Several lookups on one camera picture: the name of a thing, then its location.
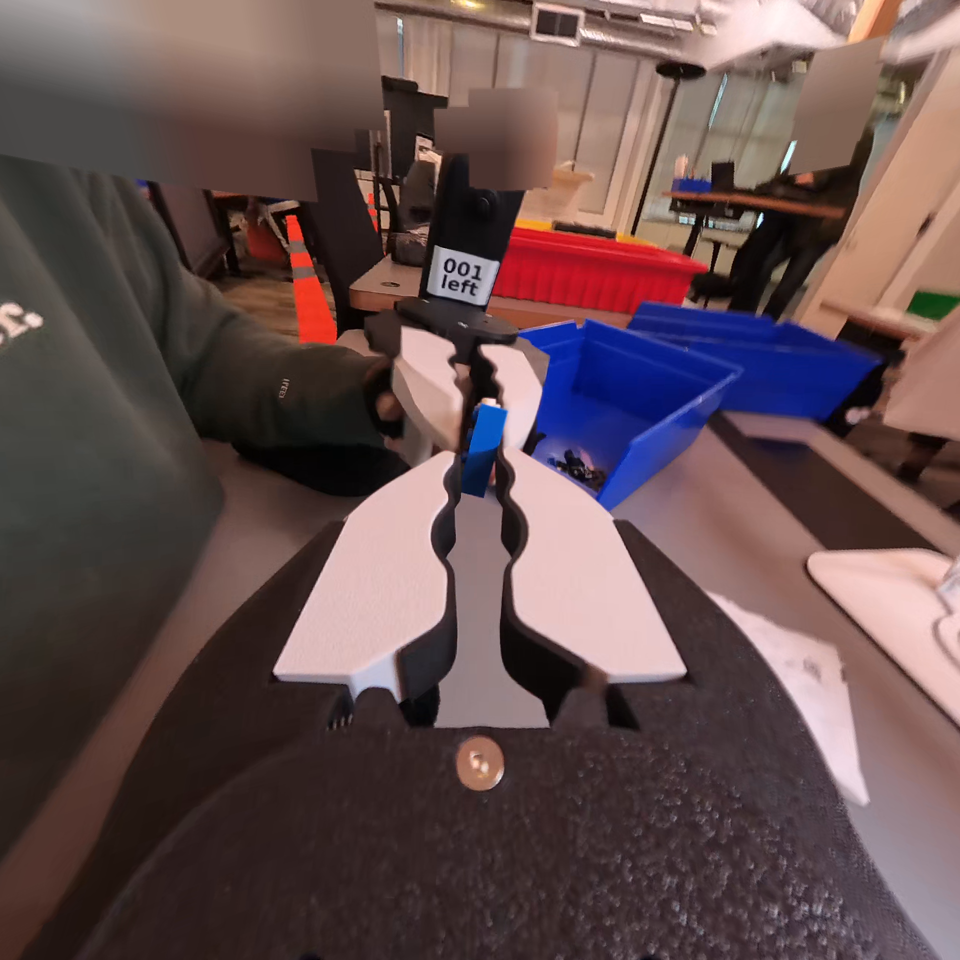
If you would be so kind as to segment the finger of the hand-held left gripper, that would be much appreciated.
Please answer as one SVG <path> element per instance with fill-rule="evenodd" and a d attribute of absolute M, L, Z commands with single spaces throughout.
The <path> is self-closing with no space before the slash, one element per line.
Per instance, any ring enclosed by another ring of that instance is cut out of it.
<path fill-rule="evenodd" d="M 521 450 L 534 429 L 543 384 L 526 354 L 512 345 L 480 346 L 481 370 L 489 369 L 494 398 L 506 412 L 500 446 Z"/>
<path fill-rule="evenodd" d="M 399 454 L 409 467 L 426 462 L 435 450 L 460 449 L 465 400 L 455 354 L 449 340 L 412 326 L 400 329 L 391 390 L 403 412 Z"/>

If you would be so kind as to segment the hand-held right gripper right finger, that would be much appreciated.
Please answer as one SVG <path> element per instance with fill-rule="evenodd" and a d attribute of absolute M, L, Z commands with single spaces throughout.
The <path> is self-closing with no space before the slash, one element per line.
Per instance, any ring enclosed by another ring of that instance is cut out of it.
<path fill-rule="evenodd" d="M 500 654 L 555 722 L 573 690 L 671 683 L 688 669 L 622 529 L 585 491 L 517 448 L 496 463 L 502 507 Z"/>

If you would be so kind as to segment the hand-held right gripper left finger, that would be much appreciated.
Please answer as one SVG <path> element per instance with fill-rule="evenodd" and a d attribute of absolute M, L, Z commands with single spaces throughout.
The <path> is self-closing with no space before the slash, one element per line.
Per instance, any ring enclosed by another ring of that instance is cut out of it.
<path fill-rule="evenodd" d="M 397 702 L 437 687 L 457 652 L 449 555 L 460 498 L 456 455 L 439 452 L 342 522 L 273 666 L 280 682 L 339 685 Z"/>

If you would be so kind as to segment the blue lego brick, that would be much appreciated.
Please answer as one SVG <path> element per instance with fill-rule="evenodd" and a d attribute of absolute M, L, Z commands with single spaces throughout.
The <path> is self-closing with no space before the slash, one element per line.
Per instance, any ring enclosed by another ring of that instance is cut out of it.
<path fill-rule="evenodd" d="M 463 495 L 485 497 L 506 422 L 507 411 L 491 398 L 482 399 L 469 415 L 461 453 Z"/>

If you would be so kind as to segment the pile of lego pieces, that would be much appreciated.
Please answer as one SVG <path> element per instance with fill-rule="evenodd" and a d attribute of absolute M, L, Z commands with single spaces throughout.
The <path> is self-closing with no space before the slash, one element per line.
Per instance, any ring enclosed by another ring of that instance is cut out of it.
<path fill-rule="evenodd" d="M 598 496 L 607 482 L 606 471 L 597 466 L 586 450 L 568 447 L 547 454 L 546 464 L 565 475 L 594 496 Z"/>

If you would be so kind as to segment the blue plastic parts bin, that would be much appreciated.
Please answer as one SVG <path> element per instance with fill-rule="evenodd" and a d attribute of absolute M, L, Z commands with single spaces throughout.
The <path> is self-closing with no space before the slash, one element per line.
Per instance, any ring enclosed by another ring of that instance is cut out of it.
<path fill-rule="evenodd" d="M 684 453 L 741 375 L 737 366 L 592 319 L 520 337 L 548 356 L 531 456 L 551 469 L 547 454 L 585 450 L 606 472 L 598 495 L 585 491 L 606 510 Z"/>

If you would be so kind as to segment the person's left forearm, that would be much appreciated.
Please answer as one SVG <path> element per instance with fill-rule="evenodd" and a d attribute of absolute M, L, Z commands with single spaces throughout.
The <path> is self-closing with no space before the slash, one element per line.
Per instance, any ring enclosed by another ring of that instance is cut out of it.
<path fill-rule="evenodd" d="M 205 281 L 185 278 L 180 396 L 198 432 L 234 445 L 383 450 L 383 363 L 264 327 Z"/>

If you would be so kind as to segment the wooden table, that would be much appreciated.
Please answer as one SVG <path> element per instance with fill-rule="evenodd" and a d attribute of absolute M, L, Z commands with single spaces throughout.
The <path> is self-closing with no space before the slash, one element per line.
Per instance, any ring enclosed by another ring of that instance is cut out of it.
<path fill-rule="evenodd" d="M 392 308 L 396 301 L 414 297 L 419 293 L 421 273 L 420 268 L 395 263 L 387 256 L 351 284 L 350 304 L 366 313 Z M 585 319 L 625 329 L 637 309 L 622 313 L 493 295 L 486 311 L 519 330 L 538 329 L 564 322 L 581 324 Z"/>

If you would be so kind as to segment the red plastic bin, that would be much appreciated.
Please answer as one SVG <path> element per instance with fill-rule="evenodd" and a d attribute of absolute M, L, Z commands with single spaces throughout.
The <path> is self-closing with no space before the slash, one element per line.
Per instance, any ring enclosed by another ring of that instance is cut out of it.
<path fill-rule="evenodd" d="M 632 314 L 643 303 L 680 305 L 702 262 L 644 242 L 516 226 L 498 271 L 497 297 Z"/>

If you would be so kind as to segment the white numbered paper bag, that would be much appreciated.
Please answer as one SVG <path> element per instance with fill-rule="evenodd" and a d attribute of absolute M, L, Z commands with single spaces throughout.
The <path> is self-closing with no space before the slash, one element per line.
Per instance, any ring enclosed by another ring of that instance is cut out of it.
<path fill-rule="evenodd" d="M 844 798 L 870 804 L 844 664 L 836 648 L 716 593 L 709 598 L 751 643 L 792 700 Z"/>

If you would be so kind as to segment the black floor lamp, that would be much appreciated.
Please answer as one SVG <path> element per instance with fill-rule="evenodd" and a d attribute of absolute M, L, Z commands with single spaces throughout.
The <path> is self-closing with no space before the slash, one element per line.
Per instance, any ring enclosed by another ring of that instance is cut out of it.
<path fill-rule="evenodd" d="M 649 162 L 647 164 L 646 176 L 643 181 L 639 199 L 633 213 L 630 226 L 630 238 L 636 238 L 642 220 L 642 214 L 651 189 L 651 185 L 656 173 L 657 164 L 663 145 L 666 139 L 667 128 L 671 119 L 671 114 L 676 103 L 677 95 L 681 85 L 702 79 L 706 74 L 706 69 L 701 64 L 681 61 L 675 58 L 666 59 L 657 64 L 655 73 L 658 77 L 670 82 L 670 88 L 663 109 L 659 127 L 654 139 L 654 146 L 650 152 Z"/>

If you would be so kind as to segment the wooden office desk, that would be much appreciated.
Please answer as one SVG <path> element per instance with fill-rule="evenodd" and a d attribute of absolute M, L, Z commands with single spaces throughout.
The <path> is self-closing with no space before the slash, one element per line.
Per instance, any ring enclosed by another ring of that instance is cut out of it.
<path fill-rule="evenodd" d="M 841 220 L 849 213 L 843 207 L 757 195 L 750 192 L 713 193 L 664 191 L 661 197 L 671 204 L 692 207 L 693 216 L 704 223 L 712 220 L 736 220 L 744 212 L 779 212 L 813 219 Z"/>

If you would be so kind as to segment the white book stand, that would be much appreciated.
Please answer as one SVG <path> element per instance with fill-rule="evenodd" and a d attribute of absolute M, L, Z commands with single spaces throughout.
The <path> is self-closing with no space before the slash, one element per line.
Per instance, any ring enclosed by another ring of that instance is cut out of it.
<path fill-rule="evenodd" d="M 959 558 L 923 548 L 811 554 L 814 584 L 959 725 Z"/>

